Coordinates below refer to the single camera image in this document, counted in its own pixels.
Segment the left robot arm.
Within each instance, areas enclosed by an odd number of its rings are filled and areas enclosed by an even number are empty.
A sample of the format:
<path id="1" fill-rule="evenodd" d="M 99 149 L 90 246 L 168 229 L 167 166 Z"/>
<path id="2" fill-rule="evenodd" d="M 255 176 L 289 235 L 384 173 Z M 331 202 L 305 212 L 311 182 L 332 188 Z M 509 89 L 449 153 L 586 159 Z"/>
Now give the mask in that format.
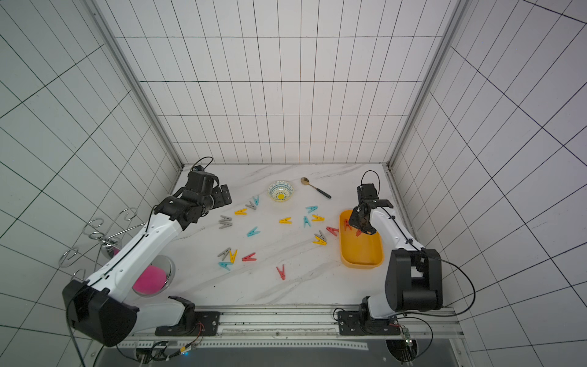
<path id="1" fill-rule="evenodd" d="M 162 304 L 125 303 L 133 286 L 164 247 L 212 209 L 232 203 L 227 185 L 211 189 L 185 186 L 157 205 L 142 230 L 113 259 L 85 281 L 73 279 L 62 295 L 68 330 L 114 347 L 127 336 L 154 329 L 187 336 L 197 330 L 192 302 L 171 296 Z"/>

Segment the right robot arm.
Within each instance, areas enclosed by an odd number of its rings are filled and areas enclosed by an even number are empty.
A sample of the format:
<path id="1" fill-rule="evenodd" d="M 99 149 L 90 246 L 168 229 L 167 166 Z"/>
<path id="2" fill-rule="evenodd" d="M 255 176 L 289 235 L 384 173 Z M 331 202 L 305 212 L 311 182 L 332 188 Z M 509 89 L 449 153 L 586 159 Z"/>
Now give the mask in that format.
<path id="1" fill-rule="evenodd" d="M 349 224 L 366 235 L 379 235 L 391 249 L 382 291 L 364 299 L 371 319 L 443 307 L 442 265 L 438 252 L 426 250 L 409 232 L 388 200 L 365 200 Z"/>

